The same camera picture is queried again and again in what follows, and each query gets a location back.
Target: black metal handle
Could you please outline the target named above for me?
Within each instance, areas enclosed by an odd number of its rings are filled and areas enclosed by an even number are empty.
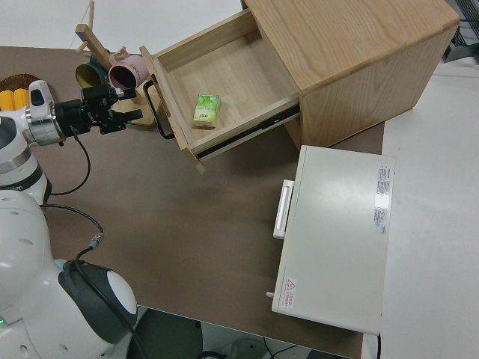
[[[159,118],[158,118],[158,114],[156,113],[156,109],[155,109],[155,106],[153,104],[153,101],[151,100],[150,94],[148,93],[148,89],[151,86],[154,86],[154,85],[155,84],[154,84],[153,80],[150,80],[150,81],[144,83],[144,85],[143,85],[144,96],[147,99],[148,106],[150,106],[150,110],[151,110],[151,113],[153,114],[153,117],[155,119],[156,126],[158,127],[159,134],[163,138],[165,138],[167,140],[171,140],[172,138],[174,138],[174,133],[173,132],[165,133],[165,131],[163,130],[162,124],[160,123]]]

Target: yellow object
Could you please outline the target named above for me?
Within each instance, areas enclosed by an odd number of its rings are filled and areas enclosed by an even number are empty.
[[[25,88],[19,88],[13,92],[13,101],[15,103],[15,109],[28,106],[30,104],[30,99],[28,98],[28,90]]]
[[[0,92],[0,108],[2,111],[13,111],[15,109],[13,91],[5,90]]]

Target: mug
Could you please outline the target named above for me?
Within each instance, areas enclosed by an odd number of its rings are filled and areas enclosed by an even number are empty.
[[[76,81],[82,88],[90,88],[109,81],[108,72],[103,68],[95,55],[86,64],[79,65],[75,71]]]
[[[115,55],[122,54],[123,60],[117,61]],[[112,68],[108,72],[110,83],[114,88],[126,90],[137,88],[150,78],[147,65],[140,55],[130,55],[125,49],[109,56]]]

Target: red warning symbol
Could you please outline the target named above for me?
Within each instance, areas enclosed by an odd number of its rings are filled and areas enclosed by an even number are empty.
[[[286,281],[286,290],[291,290],[292,288],[296,288],[296,284],[291,281],[291,279],[288,279]]]

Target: pink mug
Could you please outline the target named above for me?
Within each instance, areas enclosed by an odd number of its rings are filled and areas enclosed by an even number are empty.
[[[117,61],[114,54],[110,54],[109,61],[112,68],[108,72],[110,83],[114,88],[126,90],[137,88],[141,83],[150,78],[146,63],[140,55],[130,55],[126,50],[119,51],[123,60]]]

